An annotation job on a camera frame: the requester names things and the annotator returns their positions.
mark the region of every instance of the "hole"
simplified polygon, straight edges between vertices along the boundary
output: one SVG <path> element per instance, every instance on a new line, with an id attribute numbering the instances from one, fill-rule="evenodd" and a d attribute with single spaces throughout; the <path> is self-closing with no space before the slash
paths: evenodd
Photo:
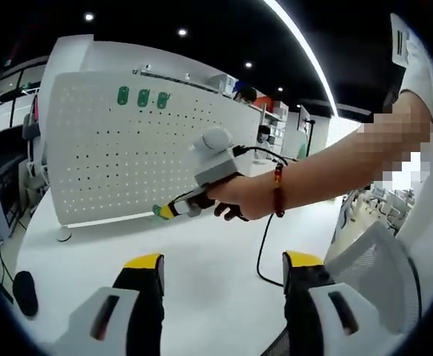
<path id="1" fill-rule="evenodd" d="M 350 306 L 347 304 L 345 298 L 338 291 L 328 294 L 332 303 L 334 304 L 335 310 L 342 323 L 343 330 L 347 335 L 352 335 L 358 331 L 358 323 L 355 320 Z"/>

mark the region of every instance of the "white floor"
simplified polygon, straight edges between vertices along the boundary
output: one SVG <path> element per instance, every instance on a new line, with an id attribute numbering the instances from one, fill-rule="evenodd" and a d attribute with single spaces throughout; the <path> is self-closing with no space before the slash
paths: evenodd
<path id="1" fill-rule="evenodd" d="M 28 209 L 25 211 L 24 216 L 19 221 L 25 228 L 28 227 L 30 222 L 30 212 L 28 211 Z M 4 241 L 4 244 L 1 246 L 2 259 L 7 267 L 7 270 L 13 277 L 16 273 L 17 256 L 19 254 L 19 249 L 21 247 L 24 235 L 24 228 L 20 224 L 17 224 L 10 238 L 6 239 Z M 2 280 L 3 271 L 4 269 L 2 268 L 0 259 L 0 281 Z M 8 291 L 10 295 L 12 295 L 12 281 L 5 272 L 2 285 L 5 287 L 6 291 Z"/>

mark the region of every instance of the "bracelet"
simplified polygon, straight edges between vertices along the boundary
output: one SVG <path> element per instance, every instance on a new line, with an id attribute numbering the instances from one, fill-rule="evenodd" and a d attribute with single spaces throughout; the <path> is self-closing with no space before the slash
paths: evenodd
<path id="1" fill-rule="evenodd" d="M 274 213 L 277 217 L 284 216 L 284 195 L 282 194 L 282 164 L 278 163 L 274 169 Z"/>

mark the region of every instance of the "white shirt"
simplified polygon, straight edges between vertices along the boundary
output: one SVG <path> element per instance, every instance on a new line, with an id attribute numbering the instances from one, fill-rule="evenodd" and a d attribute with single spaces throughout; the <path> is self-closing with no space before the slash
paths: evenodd
<path id="1" fill-rule="evenodd" d="M 401 91 L 409 90 L 426 104 L 433 117 L 433 61 L 421 41 L 410 33 L 407 42 L 408 67 L 403 78 Z M 407 247 L 420 277 L 423 311 L 433 299 L 433 135 L 431 144 L 421 148 L 421 161 L 429 158 L 429 177 L 423 183 L 419 197 L 406 222 L 397 235 Z"/>
<path id="2" fill-rule="evenodd" d="M 268 141 L 259 142 L 257 140 L 256 146 L 272 151 L 271 146 L 269 145 Z M 266 152 L 263 152 L 263 151 L 258 151 L 258 150 L 254 151 L 254 158 L 255 159 L 273 159 L 272 155 L 267 154 Z"/>

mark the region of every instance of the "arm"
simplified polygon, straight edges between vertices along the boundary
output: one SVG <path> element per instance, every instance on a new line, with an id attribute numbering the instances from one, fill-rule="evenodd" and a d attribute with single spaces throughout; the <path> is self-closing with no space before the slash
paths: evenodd
<path id="1" fill-rule="evenodd" d="M 338 197 L 352 189 L 382 179 L 405 154 L 420 150 L 430 139 L 431 114 L 416 94 L 404 91 L 393 114 L 375 114 L 374 123 L 282 171 L 285 209 Z M 208 192 L 211 199 L 238 204 L 248 219 L 274 211 L 273 172 L 257 177 L 237 177 Z"/>

